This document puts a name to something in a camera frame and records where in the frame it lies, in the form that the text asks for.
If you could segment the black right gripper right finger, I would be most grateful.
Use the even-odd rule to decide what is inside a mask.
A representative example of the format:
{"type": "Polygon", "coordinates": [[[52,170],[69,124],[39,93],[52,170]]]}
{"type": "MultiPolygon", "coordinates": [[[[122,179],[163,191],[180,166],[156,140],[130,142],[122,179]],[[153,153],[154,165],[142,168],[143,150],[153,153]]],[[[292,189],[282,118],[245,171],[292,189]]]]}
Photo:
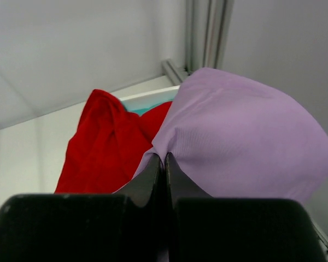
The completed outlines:
{"type": "Polygon", "coordinates": [[[288,199],[214,198],[165,159],[170,261],[324,261],[306,210],[288,199]]]}

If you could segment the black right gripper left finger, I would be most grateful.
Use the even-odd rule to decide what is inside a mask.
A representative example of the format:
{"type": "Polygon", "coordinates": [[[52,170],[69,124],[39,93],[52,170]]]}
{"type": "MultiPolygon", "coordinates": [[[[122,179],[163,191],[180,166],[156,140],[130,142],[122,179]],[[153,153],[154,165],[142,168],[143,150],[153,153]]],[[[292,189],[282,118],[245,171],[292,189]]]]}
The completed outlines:
{"type": "Polygon", "coordinates": [[[0,261],[155,261],[160,160],[113,194],[17,194],[0,208],[0,261]]]}

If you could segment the red trousers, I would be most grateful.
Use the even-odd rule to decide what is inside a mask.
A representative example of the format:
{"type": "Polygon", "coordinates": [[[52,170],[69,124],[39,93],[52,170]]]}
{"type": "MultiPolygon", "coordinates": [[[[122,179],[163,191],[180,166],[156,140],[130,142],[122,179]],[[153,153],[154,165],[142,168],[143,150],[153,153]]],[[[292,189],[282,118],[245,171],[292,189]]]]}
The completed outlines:
{"type": "Polygon", "coordinates": [[[102,90],[90,94],[70,139],[56,193],[113,193],[132,180],[171,102],[143,115],[102,90]]]}

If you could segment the lilac trousers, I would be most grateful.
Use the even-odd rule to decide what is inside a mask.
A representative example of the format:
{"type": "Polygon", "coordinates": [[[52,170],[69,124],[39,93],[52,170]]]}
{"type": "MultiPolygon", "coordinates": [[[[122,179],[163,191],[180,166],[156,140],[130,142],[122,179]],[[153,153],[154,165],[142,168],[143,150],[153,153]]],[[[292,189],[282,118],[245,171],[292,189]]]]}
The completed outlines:
{"type": "Polygon", "coordinates": [[[199,187],[218,198],[281,198],[300,203],[328,178],[328,135],[289,95],[212,68],[179,87],[152,147],[174,155],[199,187]]]}

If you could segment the teal trousers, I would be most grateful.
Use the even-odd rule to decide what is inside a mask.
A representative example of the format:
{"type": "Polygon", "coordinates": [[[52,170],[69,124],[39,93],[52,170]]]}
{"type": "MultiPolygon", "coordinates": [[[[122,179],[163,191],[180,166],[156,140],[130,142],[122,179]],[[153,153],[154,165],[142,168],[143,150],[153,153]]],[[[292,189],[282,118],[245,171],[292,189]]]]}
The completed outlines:
{"type": "Polygon", "coordinates": [[[164,100],[158,103],[140,103],[139,101],[121,101],[122,105],[128,112],[133,112],[137,115],[143,115],[144,113],[148,112],[149,110],[164,104],[166,102],[171,102],[172,100],[164,100]]]}

